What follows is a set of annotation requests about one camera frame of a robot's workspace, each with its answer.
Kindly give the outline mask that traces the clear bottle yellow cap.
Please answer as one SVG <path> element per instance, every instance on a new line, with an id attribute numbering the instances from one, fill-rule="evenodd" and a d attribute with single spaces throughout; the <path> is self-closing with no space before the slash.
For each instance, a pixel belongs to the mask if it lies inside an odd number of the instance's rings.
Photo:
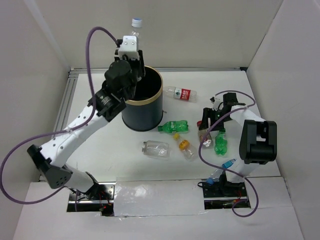
<path id="1" fill-rule="evenodd" d="M 196 158 L 196 148 L 185 138 L 183 138 L 179 133 L 173 135 L 180 152 L 188 161 L 193 161 Z"/>

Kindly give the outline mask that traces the clear bottle blue cap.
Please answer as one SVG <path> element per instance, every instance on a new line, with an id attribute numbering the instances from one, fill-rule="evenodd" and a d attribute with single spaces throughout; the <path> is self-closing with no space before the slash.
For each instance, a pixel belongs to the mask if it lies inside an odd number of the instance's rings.
<path id="1" fill-rule="evenodd" d="M 131 21 L 131 36 L 135 36 L 137 39 L 138 49 L 142 47 L 142 25 L 143 21 L 141 18 L 135 17 Z"/>

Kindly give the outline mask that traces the clear capless wide bottle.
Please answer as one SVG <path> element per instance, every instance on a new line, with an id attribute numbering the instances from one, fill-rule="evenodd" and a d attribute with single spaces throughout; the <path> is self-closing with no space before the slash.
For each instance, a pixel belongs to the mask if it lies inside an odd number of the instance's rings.
<path id="1" fill-rule="evenodd" d="M 141 147 L 144 155 L 150 157 L 166 158 L 169 155 L 169 144 L 161 141 L 144 141 Z"/>

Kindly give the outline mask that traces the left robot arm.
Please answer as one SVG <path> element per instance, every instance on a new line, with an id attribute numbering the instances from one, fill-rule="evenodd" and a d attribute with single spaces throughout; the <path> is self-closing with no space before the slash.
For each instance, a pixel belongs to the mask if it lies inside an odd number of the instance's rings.
<path id="1" fill-rule="evenodd" d="M 106 191 L 89 173 L 67 164 L 69 157 L 93 133 L 110 123 L 135 96 L 136 86 L 145 76 L 142 50 L 137 57 L 118 55 L 104 73 L 105 80 L 65 132 L 41 146 L 27 149 L 36 168 L 52 189 L 67 187 L 79 191 L 86 199 L 96 199 Z"/>

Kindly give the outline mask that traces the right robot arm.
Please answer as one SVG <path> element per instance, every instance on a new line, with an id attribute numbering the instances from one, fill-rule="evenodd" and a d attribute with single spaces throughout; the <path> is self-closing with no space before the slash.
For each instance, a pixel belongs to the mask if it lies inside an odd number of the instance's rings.
<path id="1" fill-rule="evenodd" d="M 221 91 L 222 99 L 214 95 L 210 101 L 212 107 L 205 107 L 202 120 L 197 123 L 199 142 L 204 146 L 211 132 L 218 134 L 212 144 L 218 154 L 227 149 L 225 123 L 235 121 L 241 127 L 238 147 L 239 159 L 228 160 L 215 167 L 214 172 L 198 183 L 206 197 L 242 197 L 245 193 L 245 179 L 256 168 L 273 162 L 277 157 L 277 124 L 267 121 L 250 108 L 256 104 L 246 104 L 237 99 L 237 90 Z"/>

